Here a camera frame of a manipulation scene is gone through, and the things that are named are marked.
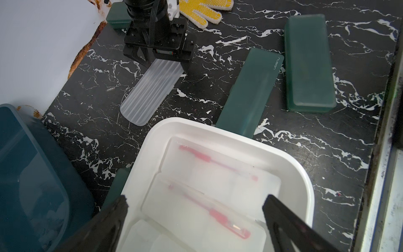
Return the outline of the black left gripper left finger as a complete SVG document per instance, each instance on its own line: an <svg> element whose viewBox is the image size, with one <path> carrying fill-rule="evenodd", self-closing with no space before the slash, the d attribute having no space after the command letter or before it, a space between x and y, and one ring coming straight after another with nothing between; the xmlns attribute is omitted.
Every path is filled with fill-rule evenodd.
<svg viewBox="0 0 403 252"><path fill-rule="evenodd" d="M57 252L115 252L128 213L127 199L119 196L83 228L59 245Z"/></svg>

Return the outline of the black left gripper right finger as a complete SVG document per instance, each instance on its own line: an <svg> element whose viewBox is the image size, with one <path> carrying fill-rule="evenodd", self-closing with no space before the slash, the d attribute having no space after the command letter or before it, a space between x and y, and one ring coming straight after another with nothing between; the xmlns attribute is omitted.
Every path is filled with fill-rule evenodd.
<svg viewBox="0 0 403 252"><path fill-rule="evenodd" d="M295 215L274 195L262 207L276 252L337 252L338 250Z"/></svg>

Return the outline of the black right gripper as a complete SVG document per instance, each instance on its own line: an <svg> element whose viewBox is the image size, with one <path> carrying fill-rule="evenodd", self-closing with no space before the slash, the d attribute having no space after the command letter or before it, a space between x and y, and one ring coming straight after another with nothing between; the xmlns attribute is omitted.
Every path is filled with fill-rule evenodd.
<svg viewBox="0 0 403 252"><path fill-rule="evenodd" d="M187 33L187 21L170 21L167 15L161 16L150 26L150 17L135 16L124 38L123 54L143 65L151 66L150 52L154 58L181 63L185 73L189 72L196 36Z"/></svg>

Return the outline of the clear ribbed case back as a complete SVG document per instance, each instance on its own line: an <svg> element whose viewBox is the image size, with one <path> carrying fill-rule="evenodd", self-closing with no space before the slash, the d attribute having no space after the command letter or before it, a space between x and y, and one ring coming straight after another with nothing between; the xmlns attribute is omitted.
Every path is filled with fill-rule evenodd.
<svg viewBox="0 0 403 252"><path fill-rule="evenodd" d="M183 72L179 62L156 59L120 106L123 117L146 125Z"/></svg>

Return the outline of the clear pencil case pink pen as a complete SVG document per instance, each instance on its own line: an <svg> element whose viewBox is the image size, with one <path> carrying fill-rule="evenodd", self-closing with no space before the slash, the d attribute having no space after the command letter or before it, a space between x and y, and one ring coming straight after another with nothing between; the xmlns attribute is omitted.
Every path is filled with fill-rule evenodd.
<svg viewBox="0 0 403 252"><path fill-rule="evenodd" d="M257 223L161 173L141 210L196 252L262 252L267 239Z"/></svg>

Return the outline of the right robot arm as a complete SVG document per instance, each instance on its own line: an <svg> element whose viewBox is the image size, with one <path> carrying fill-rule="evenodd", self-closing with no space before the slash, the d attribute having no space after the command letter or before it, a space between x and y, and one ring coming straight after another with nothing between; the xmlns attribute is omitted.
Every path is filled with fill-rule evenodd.
<svg viewBox="0 0 403 252"><path fill-rule="evenodd" d="M124 1L132 21L124 38L123 54L143 65L151 66L149 52L156 59L181 63L189 72L196 36L187 34L188 23L179 18L169 20L167 1Z"/></svg>

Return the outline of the dark green pencil case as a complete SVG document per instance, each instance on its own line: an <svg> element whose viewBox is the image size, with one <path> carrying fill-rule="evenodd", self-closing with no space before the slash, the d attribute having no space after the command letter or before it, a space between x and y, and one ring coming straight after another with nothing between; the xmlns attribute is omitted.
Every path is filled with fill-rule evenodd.
<svg viewBox="0 0 403 252"><path fill-rule="evenodd" d="M101 208L102 211L106 209L110 204L112 204L121 195L124 185L129 177L130 171L130 168L118 169L115 178L111 184L110 190L108 191L107 197Z"/></svg>

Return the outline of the teal plastic storage box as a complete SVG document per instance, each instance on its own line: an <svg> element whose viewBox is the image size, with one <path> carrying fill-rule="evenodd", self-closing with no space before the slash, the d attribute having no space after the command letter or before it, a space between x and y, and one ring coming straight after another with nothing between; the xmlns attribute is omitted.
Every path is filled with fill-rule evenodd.
<svg viewBox="0 0 403 252"><path fill-rule="evenodd" d="M52 252L87 224L94 199L39 120L1 105L1 251Z"/></svg>

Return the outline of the white plastic storage box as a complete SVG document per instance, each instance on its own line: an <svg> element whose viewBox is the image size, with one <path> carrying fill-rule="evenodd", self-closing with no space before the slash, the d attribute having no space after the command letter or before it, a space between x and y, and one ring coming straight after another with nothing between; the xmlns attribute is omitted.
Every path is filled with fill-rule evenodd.
<svg viewBox="0 0 403 252"><path fill-rule="evenodd" d="M155 176L159 173L166 175L162 173L161 166L172 137L189 140L278 176L281 179L281 187L276 198L304 220L308 226L312 225L313 186L305 169L295 158L284 151L250 138L183 118L164 119L147 134L122 191L129 206L124 225L137 218L149 218L141 208ZM262 252L273 251L265 219L262 222L240 215L257 223L266 231L267 239Z"/></svg>

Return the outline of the yellow work glove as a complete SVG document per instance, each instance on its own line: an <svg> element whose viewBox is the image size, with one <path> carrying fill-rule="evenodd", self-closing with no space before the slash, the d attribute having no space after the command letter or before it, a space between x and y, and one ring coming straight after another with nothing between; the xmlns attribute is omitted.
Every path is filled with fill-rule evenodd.
<svg viewBox="0 0 403 252"><path fill-rule="evenodd" d="M208 24L219 24L222 14L218 11L230 11L233 0L180 0L179 12L200 29Z"/></svg>

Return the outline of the dark green case upright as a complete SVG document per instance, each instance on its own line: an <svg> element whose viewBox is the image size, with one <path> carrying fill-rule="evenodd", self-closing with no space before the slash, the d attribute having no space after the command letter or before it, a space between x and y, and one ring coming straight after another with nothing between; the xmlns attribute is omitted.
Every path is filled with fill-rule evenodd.
<svg viewBox="0 0 403 252"><path fill-rule="evenodd" d="M106 17L107 23L112 29L128 29L132 22L125 2L115 2Z"/></svg>

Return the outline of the dark green case middle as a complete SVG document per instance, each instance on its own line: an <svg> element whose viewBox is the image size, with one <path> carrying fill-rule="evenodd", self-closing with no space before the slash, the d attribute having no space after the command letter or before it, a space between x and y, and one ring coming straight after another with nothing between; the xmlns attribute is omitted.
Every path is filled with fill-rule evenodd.
<svg viewBox="0 0 403 252"><path fill-rule="evenodd" d="M284 56L252 48L215 127L252 138L279 75Z"/></svg>

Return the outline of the dark green case near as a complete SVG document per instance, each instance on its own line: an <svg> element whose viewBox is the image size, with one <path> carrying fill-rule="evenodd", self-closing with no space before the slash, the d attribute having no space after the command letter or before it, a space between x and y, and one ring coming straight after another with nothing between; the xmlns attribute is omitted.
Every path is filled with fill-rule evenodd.
<svg viewBox="0 0 403 252"><path fill-rule="evenodd" d="M326 19L289 17L284 28L287 109L326 113L336 106Z"/></svg>

